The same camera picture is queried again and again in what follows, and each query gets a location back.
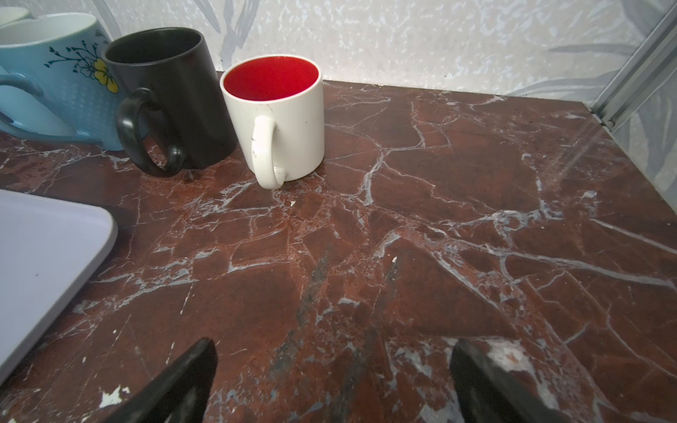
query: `mug handle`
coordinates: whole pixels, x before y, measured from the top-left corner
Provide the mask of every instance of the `mug handle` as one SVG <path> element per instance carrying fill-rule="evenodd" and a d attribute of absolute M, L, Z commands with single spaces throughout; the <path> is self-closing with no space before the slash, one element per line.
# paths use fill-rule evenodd
<path fill-rule="evenodd" d="M 0 85 L 9 85 L 19 88 L 33 97 L 43 97 L 45 94 L 40 86 L 21 74 L 0 75 Z M 101 144 L 101 141 L 92 137 L 90 134 L 77 131 L 75 135 L 44 135 L 37 132 L 25 131 L 12 125 L 6 120 L 0 118 L 0 131 L 6 132 L 13 137 L 30 139 L 43 142 L 94 142 Z"/>
<path fill-rule="evenodd" d="M 151 99 L 151 92 L 148 88 L 137 88 L 120 103 L 116 116 L 118 138 L 120 138 L 120 142 L 131 161 L 143 172 L 157 177 L 174 176 L 183 167 L 187 154 L 181 146 L 172 145 L 167 148 L 167 163 L 164 167 L 159 167 L 153 162 L 146 151 L 146 147 L 144 147 L 139 132 L 139 112 L 144 106 L 151 110 L 161 109 Z"/>
<path fill-rule="evenodd" d="M 284 183 L 287 172 L 273 164 L 273 133 L 275 121 L 268 116 L 254 119 L 252 132 L 252 163 L 259 185 L 267 190 L 276 190 Z"/>

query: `white mug handle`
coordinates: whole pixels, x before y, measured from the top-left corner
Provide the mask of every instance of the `white mug handle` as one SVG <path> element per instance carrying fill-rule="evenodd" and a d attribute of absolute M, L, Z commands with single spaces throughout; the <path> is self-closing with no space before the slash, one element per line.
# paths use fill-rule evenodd
<path fill-rule="evenodd" d="M 252 132 L 252 163 L 259 185 L 267 190 L 276 190 L 284 183 L 287 172 L 273 165 L 273 133 L 275 121 L 268 116 L 254 119 Z"/>

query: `marble countertop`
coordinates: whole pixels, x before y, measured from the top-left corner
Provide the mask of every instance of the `marble countertop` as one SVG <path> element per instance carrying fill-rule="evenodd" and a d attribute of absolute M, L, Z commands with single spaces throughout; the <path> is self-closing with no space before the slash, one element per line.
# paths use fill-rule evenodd
<path fill-rule="evenodd" d="M 207 422 L 459 421 L 461 337 L 572 421 L 677 422 L 677 217 L 582 104 L 347 83 L 325 103 L 324 162 L 274 192 L 239 150 L 157 179 L 0 135 L 0 187 L 120 227 L 0 422 L 101 421 L 203 336 Z"/>

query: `white textured wallpaper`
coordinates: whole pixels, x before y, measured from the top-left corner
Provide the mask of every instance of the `white textured wallpaper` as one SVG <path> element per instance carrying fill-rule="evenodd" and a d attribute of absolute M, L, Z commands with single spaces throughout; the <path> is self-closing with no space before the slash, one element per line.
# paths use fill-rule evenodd
<path fill-rule="evenodd" d="M 202 31 L 218 69 L 307 56 L 327 79 L 590 101 L 674 0 L 0 0 L 89 12 L 115 38 Z"/>

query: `floral design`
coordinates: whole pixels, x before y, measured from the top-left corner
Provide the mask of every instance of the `floral design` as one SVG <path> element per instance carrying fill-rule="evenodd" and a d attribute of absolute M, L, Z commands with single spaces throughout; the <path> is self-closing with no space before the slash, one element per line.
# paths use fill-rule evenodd
<path fill-rule="evenodd" d="M 96 36 L 103 37 L 103 43 L 108 44 L 108 40 L 101 31 L 96 31 Z M 108 71 L 106 63 L 99 56 L 97 51 L 99 44 L 94 43 L 88 47 L 85 40 L 82 40 L 81 43 L 82 47 L 66 47 L 67 53 L 65 55 L 50 47 L 49 51 L 54 53 L 58 59 L 50 60 L 44 65 L 49 68 L 57 62 L 75 62 L 73 64 L 73 73 L 79 73 L 87 78 L 99 81 L 99 84 L 105 85 L 111 93 L 120 91 L 120 87 L 118 87 L 117 82 L 115 82 L 115 79 Z"/>

